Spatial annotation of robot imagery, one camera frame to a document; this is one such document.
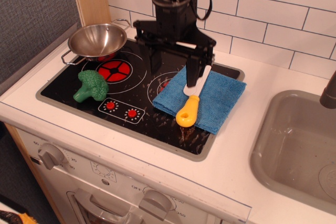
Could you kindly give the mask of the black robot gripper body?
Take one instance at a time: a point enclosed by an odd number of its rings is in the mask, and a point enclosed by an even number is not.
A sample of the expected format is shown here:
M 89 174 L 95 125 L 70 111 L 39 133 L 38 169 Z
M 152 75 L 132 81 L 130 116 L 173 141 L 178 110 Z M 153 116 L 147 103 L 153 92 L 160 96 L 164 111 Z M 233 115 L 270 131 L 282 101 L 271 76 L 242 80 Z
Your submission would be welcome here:
M 201 63 L 211 65 L 216 41 L 202 33 L 196 25 L 197 4 L 191 2 L 178 7 L 156 6 L 156 20 L 136 20 L 137 40 L 148 45 L 174 47 L 177 42 L 195 45 L 195 56 Z

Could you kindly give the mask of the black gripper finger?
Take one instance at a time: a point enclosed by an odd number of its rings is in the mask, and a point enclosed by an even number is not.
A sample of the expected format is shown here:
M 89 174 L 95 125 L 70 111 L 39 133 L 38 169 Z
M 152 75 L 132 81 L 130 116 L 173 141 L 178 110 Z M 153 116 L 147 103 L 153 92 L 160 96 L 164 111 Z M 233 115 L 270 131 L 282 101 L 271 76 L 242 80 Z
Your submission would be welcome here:
M 205 67 L 210 64 L 208 53 L 192 53 L 186 61 L 187 87 L 196 86 L 199 77 L 203 76 Z
M 156 74 L 162 65 L 161 50 L 157 46 L 147 46 L 151 74 Z

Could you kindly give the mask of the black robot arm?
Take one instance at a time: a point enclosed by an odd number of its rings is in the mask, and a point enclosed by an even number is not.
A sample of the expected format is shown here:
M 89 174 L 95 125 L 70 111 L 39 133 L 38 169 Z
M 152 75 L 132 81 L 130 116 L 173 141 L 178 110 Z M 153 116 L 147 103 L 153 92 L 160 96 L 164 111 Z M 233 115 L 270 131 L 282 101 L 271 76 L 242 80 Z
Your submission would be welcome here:
M 186 58 L 186 82 L 196 86 L 206 65 L 213 62 L 216 41 L 202 33 L 197 0 L 152 0 L 156 20 L 136 20 L 136 42 L 153 50 L 170 51 Z

